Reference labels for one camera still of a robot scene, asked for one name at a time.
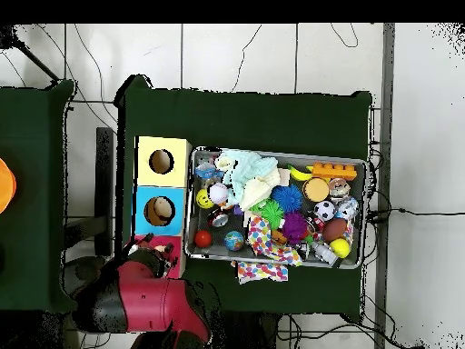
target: orange lego brick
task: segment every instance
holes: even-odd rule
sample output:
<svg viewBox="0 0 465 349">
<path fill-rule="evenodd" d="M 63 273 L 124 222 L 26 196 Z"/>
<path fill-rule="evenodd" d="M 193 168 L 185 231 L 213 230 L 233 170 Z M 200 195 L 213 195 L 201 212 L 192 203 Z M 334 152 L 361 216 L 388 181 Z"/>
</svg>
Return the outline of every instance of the orange lego brick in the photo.
<svg viewBox="0 0 465 349">
<path fill-rule="evenodd" d="M 332 165 L 313 164 L 313 176 L 319 178 L 344 178 L 346 181 L 353 181 L 357 172 L 353 165 Z"/>
</svg>

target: blue spiky ball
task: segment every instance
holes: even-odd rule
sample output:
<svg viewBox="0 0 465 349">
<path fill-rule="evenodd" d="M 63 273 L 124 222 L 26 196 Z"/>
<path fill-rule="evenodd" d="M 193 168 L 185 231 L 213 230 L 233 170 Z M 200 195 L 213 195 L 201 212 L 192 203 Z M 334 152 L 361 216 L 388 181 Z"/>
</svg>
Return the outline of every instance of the blue spiky ball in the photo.
<svg viewBox="0 0 465 349">
<path fill-rule="evenodd" d="M 295 212 L 302 206 L 302 193 L 295 184 L 274 187 L 272 199 L 280 204 L 285 213 Z"/>
</svg>

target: banana toy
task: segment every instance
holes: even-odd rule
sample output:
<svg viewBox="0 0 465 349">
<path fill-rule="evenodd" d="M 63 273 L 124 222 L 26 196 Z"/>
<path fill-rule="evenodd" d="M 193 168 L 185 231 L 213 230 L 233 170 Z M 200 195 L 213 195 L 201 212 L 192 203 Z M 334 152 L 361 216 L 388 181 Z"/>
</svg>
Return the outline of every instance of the banana toy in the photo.
<svg viewBox="0 0 465 349">
<path fill-rule="evenodd" d="M 291 177 L 294 178 L 296 181 L 308 181 L 310 178 L 313 177 L 312 173 L 303 173 L 302 171 L 297 170 L 292 165 L 287 165 L 287 168 L 291 171 Z"/>
</svg>

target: yellow ball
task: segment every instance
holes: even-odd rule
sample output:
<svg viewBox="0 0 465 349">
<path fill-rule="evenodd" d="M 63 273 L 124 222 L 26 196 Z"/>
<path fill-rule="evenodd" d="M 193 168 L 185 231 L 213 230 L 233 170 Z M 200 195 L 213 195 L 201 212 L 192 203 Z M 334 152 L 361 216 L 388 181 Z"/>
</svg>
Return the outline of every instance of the yellow ball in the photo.
<svg viewBox="0 0 465 349">
<path fill-rule="evenodd" d="M 210 209 L 213 207 L 214 203 L 208 197 L 207 189 L 200 189 L 195 197 L 195 202 L 202 208 L 202 209 Z"/>
<path fill-rule="evenodd" d="M 351 252 L 351 246 L 343 238 L 335 239 L 330 243 L 332 251 L 339 257 L 345 258 Z"/>
</svg>

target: red ball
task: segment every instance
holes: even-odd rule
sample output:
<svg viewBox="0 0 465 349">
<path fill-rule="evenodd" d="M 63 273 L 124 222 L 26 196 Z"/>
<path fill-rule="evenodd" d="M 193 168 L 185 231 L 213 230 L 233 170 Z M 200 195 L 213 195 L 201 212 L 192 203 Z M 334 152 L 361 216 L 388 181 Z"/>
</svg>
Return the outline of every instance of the red ball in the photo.
<svg viewBox="0 0 465 349">
<path fill-rule="evenodd" d="M 212 244 L 212 235 L 206 230 L 199 230 L 194 241 L 198 247 L 208 247 Z"/>
</svg>

